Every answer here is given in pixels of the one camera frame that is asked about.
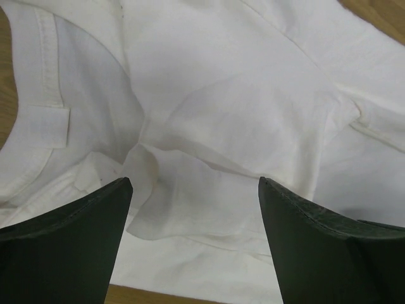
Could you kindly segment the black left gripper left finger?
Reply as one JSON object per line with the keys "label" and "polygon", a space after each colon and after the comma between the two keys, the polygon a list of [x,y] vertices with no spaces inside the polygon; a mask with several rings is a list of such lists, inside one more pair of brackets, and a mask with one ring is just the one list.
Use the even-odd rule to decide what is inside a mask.
{"label": "black left gripper left finger", "polygon": [[104,303],[133,189],[128,178],[1,229],[1,303]]}

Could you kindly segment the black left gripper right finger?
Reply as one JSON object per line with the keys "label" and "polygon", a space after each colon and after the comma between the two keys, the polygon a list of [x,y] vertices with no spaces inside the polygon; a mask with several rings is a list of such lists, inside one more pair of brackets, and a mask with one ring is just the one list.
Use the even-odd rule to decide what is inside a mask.
{"label": "black left gripper right finger", "polygon": [[284,303],[403,303],[404,229],[353,220],[274,180],[258,184]]}

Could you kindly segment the white t shirt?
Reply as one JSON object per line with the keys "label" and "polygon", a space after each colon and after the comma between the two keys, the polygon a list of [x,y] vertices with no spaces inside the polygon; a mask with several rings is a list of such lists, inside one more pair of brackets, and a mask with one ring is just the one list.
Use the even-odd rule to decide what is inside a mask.
{"label": "white t shirt", "polygon": [[18,114],[1,226],[119,178],[113,284],[280,303],[269,177],[404,225],[404,47],[337,1],[2,1]]}

